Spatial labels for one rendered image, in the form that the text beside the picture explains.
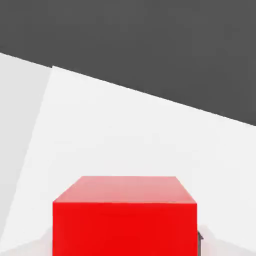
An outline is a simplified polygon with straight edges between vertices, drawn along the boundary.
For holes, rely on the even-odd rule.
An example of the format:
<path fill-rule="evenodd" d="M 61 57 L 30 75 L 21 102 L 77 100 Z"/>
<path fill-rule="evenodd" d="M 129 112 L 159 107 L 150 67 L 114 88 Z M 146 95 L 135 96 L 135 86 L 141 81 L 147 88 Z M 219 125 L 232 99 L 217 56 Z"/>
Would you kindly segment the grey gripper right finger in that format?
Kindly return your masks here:
<path fill-rule="evenodd" d="M 206 225 L 200 225 L 198 231 L 203 237 L 200 256 L 256 256 L 256 252 L 217 239 Z"/>

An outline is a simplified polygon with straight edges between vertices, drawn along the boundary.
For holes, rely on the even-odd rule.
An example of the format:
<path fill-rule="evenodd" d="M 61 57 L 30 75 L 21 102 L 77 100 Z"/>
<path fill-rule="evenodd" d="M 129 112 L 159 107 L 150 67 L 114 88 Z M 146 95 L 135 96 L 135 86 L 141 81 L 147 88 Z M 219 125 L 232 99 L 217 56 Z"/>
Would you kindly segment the small red cube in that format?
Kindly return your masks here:
<path fill-rule="evenodd" d="M 176 177 L 83 176 L 52 203 L 52 256 L 198 256 L 197 203 Z"/>

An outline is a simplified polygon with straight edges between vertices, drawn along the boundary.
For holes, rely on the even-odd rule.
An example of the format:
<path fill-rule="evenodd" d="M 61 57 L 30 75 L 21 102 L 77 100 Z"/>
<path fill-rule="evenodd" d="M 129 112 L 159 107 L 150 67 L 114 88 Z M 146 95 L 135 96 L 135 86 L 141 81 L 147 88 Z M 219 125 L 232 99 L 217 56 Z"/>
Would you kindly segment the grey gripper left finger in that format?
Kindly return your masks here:
<path fill-rule="evenodd" d="M 1 252 L 0 256 L 53 256 L 53 228 L 40 239 Z"/>

